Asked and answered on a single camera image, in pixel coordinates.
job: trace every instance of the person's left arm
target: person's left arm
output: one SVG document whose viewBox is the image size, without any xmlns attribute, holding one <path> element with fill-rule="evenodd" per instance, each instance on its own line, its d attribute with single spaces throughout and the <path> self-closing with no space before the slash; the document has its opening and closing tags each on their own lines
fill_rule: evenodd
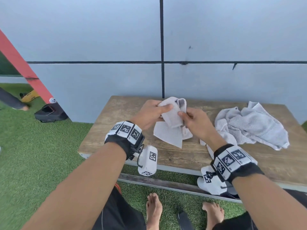
<svg viewBox="0 0 307 230">
<path fill-rule="evenodd" d="M 130 121 L 142 130 L 154 124 L 172 105 L 148 100 Z M 22 230 L 92 229 L 126 160 L 116 143 L 106 143 L 61 182 L 33 214 Z"/>
</svg>

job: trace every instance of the wristband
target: wristband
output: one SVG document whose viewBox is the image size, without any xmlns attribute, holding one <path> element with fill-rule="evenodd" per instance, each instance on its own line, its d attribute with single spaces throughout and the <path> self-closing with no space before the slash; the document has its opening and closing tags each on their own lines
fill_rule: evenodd
<svg viewBox="0 0 307 230">
<path fill-rule="evenodd" d="M 226 144 L 214 152 L 211 166 L 222 182 L 232 183 L 236 177 L 264 174 L 253 157 L 241 147 L 232 144 Z"/>
<path fill-rule="evenodd" d="M 142 130 L 130 121 L 116 123 L 107 133 L 105 142 L 117 143 L 126 153 L 126 160 L 132 160 L 135 152 L 142 150 L 142 144 L 145 137 Z"/>
</svg>

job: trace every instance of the person's left hand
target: person's left hand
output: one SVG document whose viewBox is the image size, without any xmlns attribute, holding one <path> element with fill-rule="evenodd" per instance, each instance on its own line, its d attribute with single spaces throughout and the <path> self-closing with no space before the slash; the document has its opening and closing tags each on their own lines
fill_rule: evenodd
<svg viewBox="0 0 307 230">
<path fill-rule="evenodd" d="M 162 121 L 163 119 L 160 118 L 161 114 L 169 112 L 173 108 L 173 105 L 158 106 L 160 102 L 162 101 L 147 100 L 140 111 L 129 119 L 129 121 L 138 125 L 142 130 L 148 129 L 159 120 Z"/>
</svg>

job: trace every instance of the wooden bench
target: wooden bench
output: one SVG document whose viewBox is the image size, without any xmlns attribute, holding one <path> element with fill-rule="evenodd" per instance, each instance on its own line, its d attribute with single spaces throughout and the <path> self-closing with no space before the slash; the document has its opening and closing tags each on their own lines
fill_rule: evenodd
<svg viewBox="0 0 307 230">
<path fill-rule="evenodd" d="M 148 99 L 163 100 L 154 97 L 112 96 L 81 143 L 78 150 L 79 154 L 84 158 L 88 158 L 95 153 L 104 144 L 105 135 L 113 125 L 116 122 L 128 120 L 140 110 Z M 188 107 L 200 108 L 205 111 L 213 123 L 222 109 L 235 106 L 240 109 L 247 107 L 247 103 L 242 102 L 189 99 L 187 99 L 187 104 Z M 289 133 L 290 146 L 280 151 L 275 151 L 260 143 L 243 144 L 241 147 L 258 161 L 258 165 L 266 176 L 282 188 L 307 192 L 307 133 L 285 105 L 262 105 L 267 112 L 284 125 Z M 157 168 L 159 170 L 201 176 L 201 167 L 209 165 L 212 159 L 207 147 L 201 146 L 198 138 L 193 137 L 184 140 L 182 149 L 180 149 L 156 138 L 153 135 L 153 129 L 154 126 L 143 132 L 146 137 L 144 144 L 152 145 L 158 149 Z M 128 160 L 126 164 L 136 166 L 136 161 Z"/>
</svg>

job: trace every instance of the gray pants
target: gray pants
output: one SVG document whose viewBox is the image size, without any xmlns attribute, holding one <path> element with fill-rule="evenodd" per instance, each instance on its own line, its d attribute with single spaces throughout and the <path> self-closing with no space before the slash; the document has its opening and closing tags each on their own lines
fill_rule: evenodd
<svg viewBox="0 0 307 230">
<path fill-rule="evenodd" d="M 4 102 L 8 106 L 15 109 L 21 109 L 26 106 L 24 103 L 21 102 L 21 100 L 11 95 L 9 92 L 6 92 L 1 87 L 0 87 L 0 101 Z"/>
</svg>

